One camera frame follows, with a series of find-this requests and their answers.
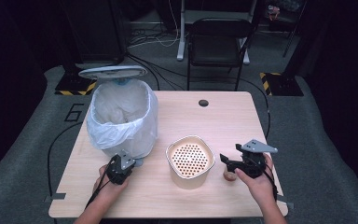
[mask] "person's hand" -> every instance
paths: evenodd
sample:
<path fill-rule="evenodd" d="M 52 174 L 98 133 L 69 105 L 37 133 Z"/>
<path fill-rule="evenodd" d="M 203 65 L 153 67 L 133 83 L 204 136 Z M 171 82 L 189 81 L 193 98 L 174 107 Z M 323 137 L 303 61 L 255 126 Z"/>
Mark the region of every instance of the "person's hand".
<path fill-rule="evenodd" d="M 106 166 L 100 168 L 100 177 L 95 181 L 92 193 L 100 185 Z M 95 199 L 89 204 L 86 210 L 75 220 L 75 224 L 97 224 L 103 218 L 103 215 L 108 211 L 109 207 L 115 202 L 120 193 L 128 186 L 129 179 L 127 178 L 122 185 L 113 184 L 110 182 L 107 175 L 103 178 L 101 189 Z"/>
<path fill-rule="evenodd" d="M 100 184 L 101 178 L 103 176 L 103 172 L 106 169 L 106 166 L 107 165 L 104 165 L 103 167 L 100 168 L 100 170 L 99 170 L 100 177 L 95 181 L 94 188 L 93 188 L 92 192 L 94 192 L 98 188 L 98 185 Z M 97 195 L 97 197 L 95 198 L 94 201 L 96 203 L 101 203 L 105 206 L 110 206 L 118 198 L 120 193 L 128 186 L 128 184 L 129 184 L 128 178 L 124 181 L 124 183 L 122 185 L 117 185 L 117 184 L 113 184 L 112 182 L 110 182 L 107 175 L 105 175 L 105 177 L 103 179 L 103 183 L 101 184 L 101 186 L 104 186 L 104 187 L 100 190 L 99 194 Z"/>
<path fill-rule="evenodd" d="M 266 165 L 268 166 L 266 167 L 266 173 L 269 176 L 272 176 L 271 170 L 274 165 L 272 159 L 267 154 L 264 154 L 264 157 L 266 159 Z M 275 203 L 271 182 L 269 182 L 269 179 L 265 174 L 253 179 L 238 168 L 235 169 L 235 174 L 248 186 L 252 196 L 259 206 L 263 206 L 266 203 Z"/>

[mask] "chair leg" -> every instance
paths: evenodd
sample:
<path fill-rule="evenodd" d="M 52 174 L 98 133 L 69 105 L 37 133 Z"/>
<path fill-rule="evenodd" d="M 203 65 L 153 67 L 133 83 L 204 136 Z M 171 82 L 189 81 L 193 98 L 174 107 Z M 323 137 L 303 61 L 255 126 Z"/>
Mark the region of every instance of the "chair leg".
<path fill-rule="evenodd" d="M 289 47 L 290 45 L 292 44 L 292 40 L 293 40 L 293 37 L 295 36 L 295 31 L 293 31 L 290 36 L 289 36 L 289 42 L 287 43 L 286 45 L 286 49 L 284 50 L 284 53 L 283 53 L 283 58 L 286 57 L 286 53 L 287 53 L 287 50 L 289 50 Z"/>
<path fill-rule="evenodd" d="M 254 28 L 254 30 L 252 31 L 252 33 L 254 34 L 255 33 L 255 31 L 257 30 L 257 28 L 258 28 L 258 25 L 257 25 L 257 27 L 256 28 Z M 251 46 L 252 46 L 252 42 L 253 42 L 253 38 L 254 38 L 254 35 L 251 35 L 250 37 L 248 37 L 249 38 L 249 41 L 248 41 L 248 45 L 247 45 L 247 49 L 249 49 Z"/>
<path fill-rule="evenodd" d="M 187 61 L 187 90 L 190 90 L 190 59 Z"/>
<path fill-rule="evenodd" d="M 238 90 L 238 86 L 239 86 L 239 84 L 240 84 L 241 72 L 242 72 L 242 65 L 238 68 L 237 82 L 235 83 L 235 89 L 234 89 L 234 91 L 237 91 L 237 90 Z"/>

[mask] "hole in table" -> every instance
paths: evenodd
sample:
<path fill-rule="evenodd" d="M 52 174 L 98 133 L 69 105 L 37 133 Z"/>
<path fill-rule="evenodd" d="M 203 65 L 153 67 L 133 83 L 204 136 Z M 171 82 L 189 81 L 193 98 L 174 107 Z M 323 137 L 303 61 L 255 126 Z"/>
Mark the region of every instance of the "hole in table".
<path fill-rule="evenodd" d="M 200 100 L 199 105 L 202 107 L 208 106 L 209 102 L 207 100 Z"/>

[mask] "black cable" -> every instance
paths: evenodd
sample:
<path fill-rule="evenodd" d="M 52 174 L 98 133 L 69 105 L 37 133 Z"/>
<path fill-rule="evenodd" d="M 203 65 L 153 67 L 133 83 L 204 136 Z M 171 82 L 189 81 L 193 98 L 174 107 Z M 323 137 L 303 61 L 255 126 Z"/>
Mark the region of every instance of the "black cable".
<path fill-rule="evenodd" d="M 51 175 L 50 175 L 50 154 L 51 154 L 51 150 L 54 146 L 54 143 L 57 141 L 57 139 L 63 134 L 65 133 L 66 131 L 70 130 L 71 128 L 75 127 L 76 125 L 79 125 L 79 124 L 82 124 L 83 122 L 78 122 L 76 124 L 73 124 L 69 127 L 67 127 L 66 129 L 64 129 L 62 132 L 60 132 L 55 138 L 54 140 L 52 141 L 52 143 L 50 144 L 50 147 L 48 148 L 48 193 L 50 195 L 50 197 L 52 198 L 53 197 L 53 190 L 52 190 L 52 187 L 51 187 Z"/>
<path fill-rule="evenodd" d="M 136 59 L 138 59 L 138 60 L 140 60 L 140 61 L 142 61 L 142 62 L 144 62 L 144 63 L 153 64 L 153 65 L 156 66 L 157 68 L 160 68 L 160 69 L 165 70 L 165 71 L 167 71 L 167 72 L 176 74 L 176 75 L 181 76 L 181 77 L 187 77 L 186 75 L 183 75 L 183 74 L 174 72 L 174 71 L 172 71 L 172 70 L 169 70 L 169 69 L 167 69 L 167 68 L 161 67 L 161 66 L 159 66 L 159 65 L 157 65 L 157 64 L 155 64 L 155 63 L 148 62 L 148 61 L 146 61 L 146 60 L 144 60 L 144 59 L 141 59 L 141 58 L 139 58 L 139 57 L 137 57 L 137 56 L 135 56 L 135 55 L 133 55 L 133 54 L 130 54 L 130 56 L 131 56 L 131 57 L 134 57 L 134 58 L 136 58 Z"/>
<path fill-rule="evenodd" d="M 92 192 L 92 195 L 91 195 L 91 197 L 89 198 L 89 201 L 88 201 L 87 204 L 86 204 L 86 208 L 90 205 L 90 203 L 92 203 L 92 202 L 94 201 L 94 199 L 95 199 L 95 198 L 97 197 L 97 195 L 100 193 L 101 189 L 103 189 L 103 187 L 105 187 L 105 186 L 109 183 L 109 181 L 108 181 L 108 182 L 106 182 L 103 186 L 101 186 L 101 184 L 103 183 L 104 177 L 106 176 L 107 168 L 108 168 L 108 167 L 110 166 L 110 164 L 112 163 L 113 158 L 114 158 L 114 157 L 112 157 L 112 159 L 110 159 L 110 161 L 107 163 L 107 165 L 106 165 L 106 167 L 105 167 L 105 169 L 104 169 L 104 171 L 103 171 L 103 175 L 101 176 L 100 183 L 98 184 L 98 187 L 94 190 L 94 192 Z"/>
<path fill-rule="evenodd" d="M 142 65 L 143 67 L 147 68 L 147 70 L 150 71 L 150 73 L 151 73 L 151 74 L 153 75 L 153 77 L 156 79 L 157 89 L 158 89 L 158 91 L 159 91 L 159 82 L 158 82 L 158 78 L 157 78 L 156 74 L 154 74 L 154 72 L 153 72 L 148 66 L 146 66 L 144 63 L 139 62 L 139 60 L 132 58 L 129 53 L 127 54 L 127 56 L 128 56 L 130 59 L 132 59 L 133 61 L 139 63 L 140 65 Z"/>
<path fill-rule="evenodd" d="M 271 171 L 271 173 L 272 173 L 272 169 L 271 169 L 271 167 L 269 167 L 267 164 L 266 164 L 266 166 L 268 167 L 268 169 Z"/>
<path fill-rule="evenodd" d="M 146 40 L 149 39 L 159 39 L 159 38 L 164 38 L 165 36 L 167 36 L 168 34 L 164 31 L 160 31 L 156 34 L 152 34 L 152 35 L 146 35 L 145 34 L 145 29 L 138 29 L 138 30 L 133 30 L 133 32 L 138 33 L 138 34 L 132 34 L 132 38 L 129 41 L 129 47 L 131 46 L 135 46 L 135 45 L 139 45 L 144 43 Z"/>
<path fill-rule="evenodd" d="M 272 177 L 271 177 L 271 176 L 269 176 L 269 174 L 267 174 L 266 170 L 264 170 L 263 173 L 266 175 L 266 177 L 268 178 L 269 182 L 271 182 L 272 194 L 274 195 L 274 199 L 275 199 L 275 202 L 276 202 L 277 198 L 278 198 L 278 189 L 277 189 L 277 186 L 275 185 L 274 174 L 271 173 L 271 175 L 272 175 Z"/>
<path fill-rule="evenodd" d="M 178 87 L 178 88 L 184 90 L 184 88 L 181 87 L 180 85 L 178 85 L 178 84 L 176 84 L 176 83 L 174 83 L 174 82 L 168 80 L 166 77 L 164 77 L 164 76 L 159 72 L 159 70 L 158 70 L 157 68 L 163 69 L 163 70 L 165 70 L 165 71 L 174 73 L 174 74 L 179 75 L 179 76 L 182 76 L 182 77 L 185 77 L 185 75 L 182 75 L 182 74 L 173 72 L 173 71 L 171 71 L 171 70 L 169 70 L 169 69 L 163 68 L 163 67 L 161 67 L 161 66 L 159 66 L 159 65 L 156 65 L 155 63 L 151 63 L 151 62 L 149 62 L 149 61 L 147 61 L 147 60 L 141 59 L 141 58 L 139 58 L 139 57 L 137 57 L 137 56 L 135 56 L 135 55 L 133 55 L 133 54 L 128 53 L 128 56 L 129 56 L 131 59 L 133 59 L 134 61 L 138 62 L 138 63 L 139 63 L 139 62 L 146 63 L 146 64 L 147 64 L 150 68 L 152 68 L 162 79 L 164 79 L 164 81 L 166 81 L 174 90 L 176 90 L 176 88 L 175 88 L 173 85 L 175 85 L 176 87 Z"/>
<path fill-rule="evenodd" d="M 245 80 L 245 79 L 242 79 L 242 78 L 241 78 L 241 81 L 244 81 L 244 82 L 246 82 L 246 83 L 251 84 L 252 86 L 254 86 L 255 88 L 257 88 L 257 89 L 261 92 L 261 94 L 264 96 L 264 100 L 265 100 L 265 102 L 266 102 L 267 114 L 268 114 L 268 127 L 267 127 L 267 131 L 266 131 L 266 134 L 265 134 L 265 137 L 266 137 L 266 139 L 267 139 L 267 138 L 269 137 L 269 128 L 270 128 L 270 123 L 271 123 L 271 115 L 270 115 L 270 113 L 269 113 L 269 100 L 267 99 L 266 94 L 264 94 L 264 92 L 263 92 L 260 88 L 258 88 L 254 83 L 252 83 L 252 82 L 250 82 L 250 81 L 247 81 L 247 80 Z"/>

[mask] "black chair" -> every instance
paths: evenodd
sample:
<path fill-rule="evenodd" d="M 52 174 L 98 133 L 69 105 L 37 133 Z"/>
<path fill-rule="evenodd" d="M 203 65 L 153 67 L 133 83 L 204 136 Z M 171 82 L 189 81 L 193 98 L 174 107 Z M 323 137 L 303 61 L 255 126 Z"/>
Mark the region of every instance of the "black chair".
<path fill-rule="evenodd" d="M 243 57 L 253 33 L 246 20 L 208 18 L 195 21 L 189 32 L 187 90 L 191 66 L 238 68 L 235 91 L 240 83 Z"/>
<path fill-rule="evenodd" d="M 302 6 L 298 9 L 298 11 L 289 11 L 284 8 L 281 8 L 280 13 L 276 18 L 274 16 L 271 17 L 267 11 L 267 6 L 265 7 L 265 18 L 269 20 L 270 31 L 289 32 L 289 41 L 286 45 L 286 49 L 283 52 L 283 58 L 286 56 L 287 51 L 292 44 L 293 37 L 297 32 L 298 24 L 300 23 L 300 20 L 304 14 L 304 9 L 306 5 L 307 0 L 304 0 Z"/>

